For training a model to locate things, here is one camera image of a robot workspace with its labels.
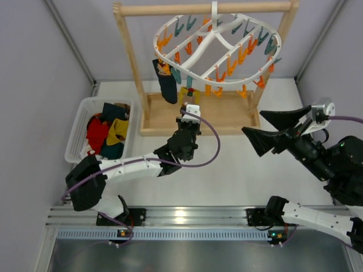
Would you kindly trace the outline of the olive yellow sock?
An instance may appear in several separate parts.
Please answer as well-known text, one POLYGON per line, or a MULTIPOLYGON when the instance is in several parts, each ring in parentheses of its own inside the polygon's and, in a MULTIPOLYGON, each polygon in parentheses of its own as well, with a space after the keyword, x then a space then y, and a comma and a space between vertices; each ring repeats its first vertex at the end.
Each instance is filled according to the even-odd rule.
POLYGON ((195 88, 182 87, 179 91, 179 104, 200 104, 200 91, 195 88))

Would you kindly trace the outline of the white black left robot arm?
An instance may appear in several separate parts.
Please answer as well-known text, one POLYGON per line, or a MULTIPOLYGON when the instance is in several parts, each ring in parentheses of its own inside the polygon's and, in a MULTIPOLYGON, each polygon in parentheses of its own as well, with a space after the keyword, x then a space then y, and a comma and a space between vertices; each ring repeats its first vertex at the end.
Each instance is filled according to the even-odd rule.
POLYGON ((65 178, 74 211, 94 210, 106 220, 124 223, 130 212, 124 198, 112 191, 113 184, 171 175, 181 169, 180 162, 193 158, 200 120, 184 115, 176 122, 178 129, 166 144, 144 156, 99 160, 90 155, 82 159, 65 178))

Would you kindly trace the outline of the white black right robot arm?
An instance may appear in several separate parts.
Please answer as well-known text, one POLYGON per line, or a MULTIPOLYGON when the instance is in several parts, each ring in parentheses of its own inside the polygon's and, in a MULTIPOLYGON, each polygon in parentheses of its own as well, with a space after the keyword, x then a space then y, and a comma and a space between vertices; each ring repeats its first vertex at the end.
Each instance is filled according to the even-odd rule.
POLYGON ((295 224, 323 232, 362 253, 362 139, 346 136, 325 148, 311 133, 326 130, 332 120, 348 121, 336 116, 333 102, 309 105, 291 111, 262 110, 260 114, 276 131, 243 127, 259 156, 268 151, 288 151, 319 181, 330 196, 346 206, 352 216, 340 216, 303 207, 286 198, 271 196, 264 214, 270 222, 295 224))

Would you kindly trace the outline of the red sock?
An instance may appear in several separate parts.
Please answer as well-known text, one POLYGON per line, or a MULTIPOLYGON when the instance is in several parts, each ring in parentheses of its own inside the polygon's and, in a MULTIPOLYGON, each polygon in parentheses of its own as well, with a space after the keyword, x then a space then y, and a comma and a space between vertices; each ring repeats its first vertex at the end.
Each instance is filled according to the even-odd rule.
POLYGON ((99 118, 93 118, 87 124, 86 139, 95 154, 100 154, 104 141, 107 139, 109 126, 106 121, 99 118))

